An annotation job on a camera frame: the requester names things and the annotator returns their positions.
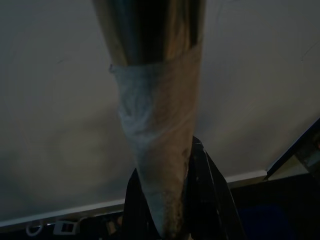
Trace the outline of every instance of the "dark floor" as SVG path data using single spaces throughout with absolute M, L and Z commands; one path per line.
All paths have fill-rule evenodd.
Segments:
M 277 207 L 283 211 L 288 227 L 296 240 L 320 240 L 320 187 L 309 174 L 280 180 L 262 182 L 255 185 L 231 190 L 239 212 L 252 208 Z M 88 218 L 80 225 L 80 234 L 76 236 L 53 235 L 53 226 L 46 226 L 35 237 L 28 237 L 24 230 L 2 233 L 1 240 L 114 240 L 119 239 L 120 226 L 110 237 L 106 223 L 116 222 L 121 213 Z

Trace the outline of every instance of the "white wall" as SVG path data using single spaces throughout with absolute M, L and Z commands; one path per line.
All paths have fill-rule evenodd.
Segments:
M 320 3 L 208 0 L 196 136 L 265 170 L 320 116 Z M 89 0 L 0 3 L 0 221 L 122 199 L 133 170 Z

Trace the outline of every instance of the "shiny metal tube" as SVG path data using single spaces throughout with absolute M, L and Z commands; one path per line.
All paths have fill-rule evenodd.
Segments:
M 203 37 L 205 0 L 93 0 L 115 65 L 165 62 Z

